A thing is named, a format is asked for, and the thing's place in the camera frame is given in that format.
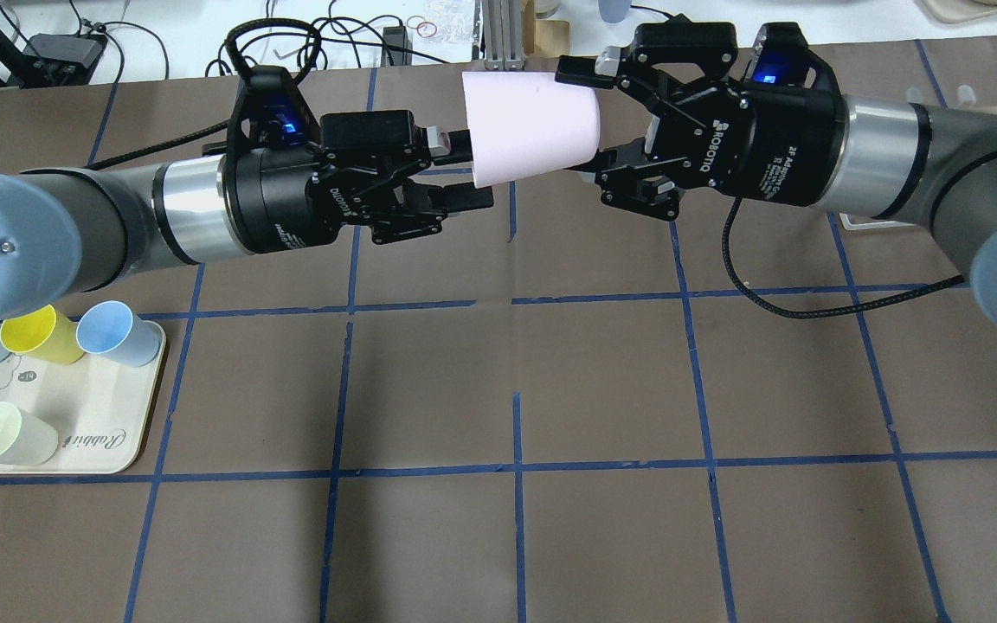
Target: black cable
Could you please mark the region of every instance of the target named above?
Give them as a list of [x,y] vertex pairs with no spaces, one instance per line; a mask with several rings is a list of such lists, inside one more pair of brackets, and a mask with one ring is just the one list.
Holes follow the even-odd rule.
[[[233,59],[233,56],[237,56],[237,58],[241,59],[241,63],[245,63],[244,67],[245,71],[248,72],[248,67],[247,67],[248,61],[245,60],[244,58],[245,48],[250,46],[250,44],[255,43],[256,41],[259,41],[261,39],[267,39],[269,36],[304,36],[304,38],[308,40],[308,43],[305,44],[305,46],[302,47],[300,50],[307,50],[308,48],[312,48],[313,52],[309,53],[307,58],[305,58],[305,62],[301,63],[299,74],[297,74],[296,78],[294,78],[294,82],[296,83],[301,83],[302,80],[307,75],[309,75],[310,70],[312,70],[313,66],[315,66],[317,62],[318,56],[321,55],[322,59],[325,60],[325,65],[328,66],[329,64],[328,55],[325,54],[324,49],[321,47],[321,44],[324,41],[331,41],[335,43],[355,43],[356,46],[381,47],[384,48],[384,50],[395,50],[395,51],[405,52],[408,53],[408,55],[420,56],[421,58],[429,59],[435,62],[448,63],[448,61],[436,58],[436,56],[425,55],[422,52],[415,52],[413,50],[408,50],[408,48],[392,46],[392,44],[390,43],[385,43],[385,42],[373,43],[369,41],[353,42],[353,41],[346,41],[340,39],[328,39],[322,36],[321,32],[316,28],[314,28],[312,24],[308,24],[305,22],[298,22],[298,24],[301,24],[298,25],[295,22],[298,22],[298,20],[280,20],[280,17],[272,17],[272,19],[267,19],[265,17],[265,19],[262,20],[253,20],[253,22],[246,22],[244,24],[239,25],[239,27],[234,28],[234,30],[230,31],[229,35],[226,35],[226,41],[222,43],[222,47],[219,48],[218,50],[218,58],[214,59],[213,61],[210,61],[210,63],[207,64],[205,72],[206,75],[209,75],[210,68],[213,67],[215,63],[218,64],[219,72],[221,72],[222,75],[225,75],[226,72],[230,72],[232,74],[232,72],[234,71],[233,68],[230,68],[230,66],[226,64],[225,60],[222,60],[221,58],[222,48],[225,48],[230,53],[230,59]],[[281,27],[297,28],[304,32],[268,32],[265,33],[265,35],[254,36],[254,38],[249,39],[244,44],[244,46],[242,46],[241,48],[239,48],[239,50],[237,50],[236,40],[237,38],[239,38],[239,36],[246,35],[249,32],[260,30],[262,28],[272,28],[274,25],[280,25]],[[147,155],[173,149],[173,147],[178,147],[179,145],[186,145],[187,143],[197,141],[199,138],[209,137],[210,134],[226,130],[227,125],[228,121],[214,123],[214,125],[211,125],[210,127],[204,127],[204,129],[199,130],[197,132],[191,132],[191,134],[187,134],[185,135],[185,137],[172,138],[170,139],[170,141],[164,141],[163,143],[158,143],[157,145],[150,145],[147,147],[142,147],[142,149],[139,150],[127,152],[121,155],[116,155],[116,157],[109,157],[107,159],[103,159],[103,161],[92,163],[88,165],[87,168],[89,170],[108,169],[108,167],[130,162],[136,158],[147,157]]]
[[721,260],[723,260],[725,264],[725,272],[729,275],[729,280],[733,281],[733,287],[740,291],[740,293],[744,296],[747,296],[752,303],[756,303],[760,306],[760,308],[764,309],[764,311],[772,312],[772,314],[775,314],[776,316],[783,316],[784,318],[791,318],[794,320],[812,320],[816,318],[844,316],[847,314],[859,314],[860,312],[869,312],[872,309],[887,307],[898,303],[905,303],[907,300],[918,299],[918,297],[942,291],[942,289],[962,284],[965,281],[964,276],[956,275],[955,277],[949,277],[949,279],[937,281],[935,284],[929,284],[927,286],[911,289],[911,291],[901,292],[901,294],[885,297],[885,299],[876,299],[870,301],[870,303],[859,303],[856,305],[847,305],[846,307],[812,309],[812,311],[784,309],[782,307],[772,305],[767,300],[764,300],[759,294],[756,294],[756,292],[752,292],[751,289],[745,286],[740,277],[737,277],[736,275],[736,269],[733,268],[733,260],[729,254],[729,234],[733,229],[733,222],[736,220],[736,213],[740,208],[741,198],[738,197],[736,200],[733,200],[733,206],[729,209],[729,216],[725,218],[725,228],[721,230]]
[[669,20],[672,19],[673,17],[672,13],[669,13],[668,11],[663,11],[661,9],[654,9],[653,7],[641,7],[640,4],[630,4],[629,8],[640,9],[642,11],[652,11],[653,13],[660,13],[662,16],[668,17]]
[[155,39],[156,42],[159,43],[159,51],[161,51],[161,53],[163,53],[163,55],[164,55],[164,80],[167,80],[167,79],[170,78],[170,76],[171,76],[171,64],[170,64],[169,56],[167,56],[167,47],[164,46],[164,40],[161,39],[161,38],[159,38],[159,35],[156,35],[155,32],[151,31],[150,29],[148,29],[146,27],[143,27],[143,25],[141,25],[141,24],[133,23],[133,22],[127,22],[127,21],[124,21],[124,20],[115,20],[115,21],[111,21],[111,22],[96,22],[94,24],[94,30],[96,32],[103,33],[103,35],[110,36],[110,33],[106,32],[106,27],[110,27],[110,25],[127,25],[127,27],[135,28],[135,29],[138,29],[138,30],[143,30],[143,31],[149,33],[149,35],[151,35],[151,38]]
[[[325,41],[327,43],[348,43],[348,41],[345,41],[343,39],[329,39],[329,38],[325,38],[322,41]],[[439,62],[439,63],[443,63],[443,64],[448,64],[447,60],[436,58],[436,56],[424,55],[422,52],[410,50],[410,48],[401,48],[399,46],[392,46],[391,43],[385,43],[384,44],[384,43],[374,43],[374,42],[371,42],[371,41],[357,41],[357,46],[384,47],[384,48],[387,48],[388,50],[395,50],[396,52],[405,52],[405,53],[408,53],[408,55],[420,56],[423,59],[429,59],[431,61],[435,61],[435,62]]]
[[75,36],[83,35],[83,16],[80,15],[78,8],[75,8],[75,0],[68,0],[68,7],[72,8],[72,12],[75,13],[75,21],[79,23],[75,27]]
[[[238,24],[233,28],[233,30],[229,31],[228,35],[226,35],[225,43],[222,45],[229,54],[229,62],[233,63],[234,71],[237,72],[237,75],[241,76],[242,80],[247,82],[250,78],[252,78],[252,70],[250,70],[248,62],[242,58],[241,51],[237,48],[237,40],[241,38],[242,35],[248,35],[249,32],[272,27],[294,28],[296,30],[304,31],[306,35],[309,35],[310,38],[316,41],[315,46],[321,46],[321,31],[313,27],[310,23],[302,20],[289,19],[289,17],[262,17],[262,19],[254,19],[252,21]],[[273,33],[273,35],[287,35],[287,33],[278,32]],[[313,59],[310,59],[299,70],[298,75],[294,78],[294,81],[301,82],[312,69]]]
[[172,138],[170,139],[170,141],[164,141],[163,143],[158,143],[157,145],[142,147],[142,149],[134,150],[132,152],[127,152],[121,155],[116,155],[116,157],[108,157],[107,159],[101,159],[99,162],[89,164],[87,166],[87,169],[89,170],[110,169],[111,166],[130,162],[132,161],[132,159],[136,159],[139,157],[147,157],[147,155],[170,150],[171,147],[178,147],[179,145],[187,145],[187,143],[197,141],[199,138],[206,138],[209,137],[210,134],[215,134],[217,132],[224,131],[228,124],[229,124],[228,121],[214,123],[214,125],[211,125],[210,127],[204,127],[204,129],[202,130],[191,132],[191,134],[183,135],[183,137]]
[[122,74],[125,71],[125,50],[122,49],[122,44],[114,39],[114,35],[108,32],[104,35],[106,35],[106,39],[110,39],[110,43],[113,43],[115,48],[118,48],[118,75],[114,76],[114,84],[118,84],[122,81]]
[[36,56],[36,59],[41,61],[41,71],[44,72],[44,79],[47,80],[49,84],[52,84],[52,70],[48,68],[48,60],[45,60],[44,56],[41,55],[41,52],[36,50],[36,46],[33,46],[31,40],[29,40],[29,38],[25,36],[25,33],[21,31],[21,28],[17,27],[15,21],[13,21],[11,17],[8,15],[7,10],[3,8],[3,3],[1,3],[1,0],[0,0],[0,12],[3,13],[3,17],[5,17],[7,23],[10,24],[10,27],[13,28],[15,32],[17,32],[17,36],[21,36],[21,40],[23,40],[25,44],[27,44],[27,46],[29,46],[29,48],[33,50],[33,55]]

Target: robotiq logo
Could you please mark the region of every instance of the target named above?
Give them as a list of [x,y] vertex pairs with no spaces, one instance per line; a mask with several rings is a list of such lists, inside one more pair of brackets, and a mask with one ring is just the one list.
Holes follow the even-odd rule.
[[344,216],[356,216],[356,212],[352,212],[352,208],[349,208],[348,200],[345,200],[344,195],[341,194],[341,189],[329,189],[329,194],[333,195],[333,201],[337,202],[337,205],[341,208],[341,214]]
[[703,166],[699,167],[701,172],[710,173],[710,169],[713,166],[713,158],[717,157],[717,150],[721,149],[721,139],[723,139],[727,130],[729,130],[729,123],[713,119],[713,137],[710,138],[710,144],[707,145],[707,153],[705,153],[705,157],[703,158]]

